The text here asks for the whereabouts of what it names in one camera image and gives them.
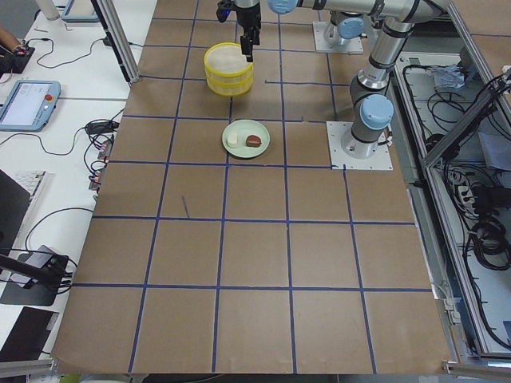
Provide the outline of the yellow steamer layer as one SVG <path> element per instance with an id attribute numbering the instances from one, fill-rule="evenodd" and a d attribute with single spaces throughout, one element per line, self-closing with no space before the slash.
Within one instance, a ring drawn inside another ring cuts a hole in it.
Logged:
<path id="1" fill-rule="evenodd" d="M 206 81 L 209 89 L 215 94 L 223 97 L 237 97 L 244 95 L 252 88 L 253 76 L 249 75 L 240 81 L 230 81 L 228 78 L 221 81 L 207 75 Z"/>
<path id="2" fill-rule="evenodd" d="M 221 42 L 204 54 L 204 71 L 217 80 L 234 79 L 251 73 L 253 63 L 242 54 L 240 44 Z"/>

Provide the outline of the white bun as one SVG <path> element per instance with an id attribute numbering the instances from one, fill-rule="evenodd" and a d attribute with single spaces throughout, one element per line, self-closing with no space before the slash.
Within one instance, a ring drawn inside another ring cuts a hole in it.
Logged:
<path id="1" fill-rule="evenodd" d="M 238 135 L 236 133 L 229 134 L 226 142 L 229 148 L 237 148 L 239 143 Z"/>

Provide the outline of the brown bun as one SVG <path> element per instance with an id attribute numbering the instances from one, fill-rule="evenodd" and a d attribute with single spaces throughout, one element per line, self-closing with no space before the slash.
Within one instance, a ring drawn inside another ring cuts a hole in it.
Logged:
<path id="1" fill-rule="evenodd" d="M 262 139 L 257 135 L 249 135 L 245 140 L 245 144 L 249 148 L 258 148 L 262 145 Z"/>

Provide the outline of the light green plate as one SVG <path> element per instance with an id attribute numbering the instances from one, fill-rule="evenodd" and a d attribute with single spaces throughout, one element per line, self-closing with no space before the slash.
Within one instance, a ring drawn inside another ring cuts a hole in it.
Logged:
<path id="1" fill-rule="evenodd" d="M 263 154 L 271 142 L 267 128 L 255 120 L 236 120 L 222 133 L 221 142 L 232 156 L 251 159 Z"/>

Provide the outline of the blue teach pendant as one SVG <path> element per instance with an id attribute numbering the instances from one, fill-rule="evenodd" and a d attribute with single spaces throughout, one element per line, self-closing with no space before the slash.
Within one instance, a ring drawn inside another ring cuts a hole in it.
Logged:
<path id="1" fill-rule="evenodd" d="M 61 14 L 64 22 L 99 22 L 90 0 L 69 0 Z"/>
<path id="2" fill-rule="evenodd" d="M 17 80 L 1 108 L 1 130 L 40 132 L 61 94 L 58 81 Z"/>

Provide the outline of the black power adapter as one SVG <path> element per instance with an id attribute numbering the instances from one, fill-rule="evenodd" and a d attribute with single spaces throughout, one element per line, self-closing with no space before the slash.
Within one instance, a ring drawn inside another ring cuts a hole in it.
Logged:
<path id="1" fill-rule="evenodd" d="M 89 135 L 111 133 L 118 129 L 119 123 L 113 120 L 91 121 L 85 126 L 85 131 Z"/>

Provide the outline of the white keyboard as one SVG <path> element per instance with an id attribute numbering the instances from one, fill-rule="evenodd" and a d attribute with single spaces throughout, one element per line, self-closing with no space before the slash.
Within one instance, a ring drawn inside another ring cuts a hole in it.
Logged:
<path id="1" fill-rule="evenodd" d="M 29 201 L 32 202 L 42 193 L 49 175 L 48 172 L 42 170 L 22 171 L 14 175 L 14 180 L 29 192 Z"/>

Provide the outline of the black laptop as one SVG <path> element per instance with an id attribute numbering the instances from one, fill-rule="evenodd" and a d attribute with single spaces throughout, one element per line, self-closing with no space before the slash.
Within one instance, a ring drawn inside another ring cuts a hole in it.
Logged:
<path id="1" fill-rule="evenodd" d="M 30 205 L 30 193 L 1 171 L 1 254 L 8 255 Z"/>

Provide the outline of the black notebook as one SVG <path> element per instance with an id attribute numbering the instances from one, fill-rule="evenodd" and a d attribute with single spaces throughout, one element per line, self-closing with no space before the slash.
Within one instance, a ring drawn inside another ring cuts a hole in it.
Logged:
<path id="1" fill-rule="evenodd" d="M 58 313 L 25 306 L 1 349 L 1 362 L 39 359 Z"/>

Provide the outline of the aluminium frame post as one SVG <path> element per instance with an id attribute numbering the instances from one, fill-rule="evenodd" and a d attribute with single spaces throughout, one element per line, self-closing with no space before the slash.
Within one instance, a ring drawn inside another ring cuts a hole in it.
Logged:
<path id="1" fill-rule="evenodd" d="M 105 19 L 105 32 L 115 51 L 116 58 L 121 67 L 121 72 L 129 84 L 134 84 L 140 79 L 140 70 L 137 67 L 128 38 L 125 35 L 113 1 L 100 0 L 97 3 Z"/>

